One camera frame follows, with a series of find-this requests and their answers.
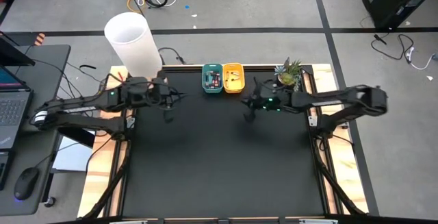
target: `small plastic bin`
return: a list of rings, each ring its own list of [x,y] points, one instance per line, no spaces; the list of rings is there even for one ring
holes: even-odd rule
[[[219,86],[212,88],[206,86],[205,83],[209,83],[212,80],[212,76],[208,74],[210,71],[215,71],[219,73]],[[222,65],[221,64],[205,64],[203,66],[202,80],[201,83],[203,85],[204,91],[209,94],[219,93],[224,88],[223,77],[222,77]]]
[[[223,67],[224,87],[229,94],[241,93],[245,87],[244,67],[240,63],[227,63]]]

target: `yellow basket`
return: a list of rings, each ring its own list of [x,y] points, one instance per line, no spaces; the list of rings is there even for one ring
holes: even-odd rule
[[[240,63],[227,63],[222,69],[225,92],[241,93],[245,87],[244,67]]]

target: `teal basket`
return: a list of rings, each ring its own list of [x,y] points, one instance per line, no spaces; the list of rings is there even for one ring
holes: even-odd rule
[[[216,88],[209,88],[205,85],[205,74],[208,71],[217,71],[220,74],[220,83],[219,83],[219,87]],[[213,94],[213,93],[219,93],[222,91],[222,89],[224,88],[224,82],[223,82],[223,74],[222,74],[222,65],[221,64],[205,64],[203,66],[203,74],[202,74],[202,79],[201,79],[201,84],[204,88],[204,91],[206,93],[209,94]]]

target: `potted plant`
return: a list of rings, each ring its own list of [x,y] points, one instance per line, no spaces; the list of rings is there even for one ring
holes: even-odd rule
[[[283,66],[275,66],[275,75],[280,83],[291,86],[295,91],[298,91],[298,85],[301,82],[300,63],[299,60],[290,63],[288,57]]]

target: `gray desk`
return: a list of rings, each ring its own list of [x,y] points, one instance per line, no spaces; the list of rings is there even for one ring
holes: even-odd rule
[[[24,46],[21,47],[21,50],[26,51],[27,48],[28,46]],[[70,46],[68,45],[48,45],[32,47],[27,55],[30,58],[51,63],[64,70],[69,53]],[[45,101],[56,96],[61,82],[61,73],[57,69],[39,62],[35,66],[20,67],[17,76],[34,90],[34,97],[29,109],[30,114]],[[53,161],[47,159],[38,165],[40,175],[30,198],[24,201],[18,201],[14,198],[15,181],[23,170],[35,166],[41,159],[55,151],[59,140],[60,136],[56,130],[20,133],[14,144],[15,158],[12,161],[5,188],[0,191],[0,216],[25,215],[36,212],[46,188]]]

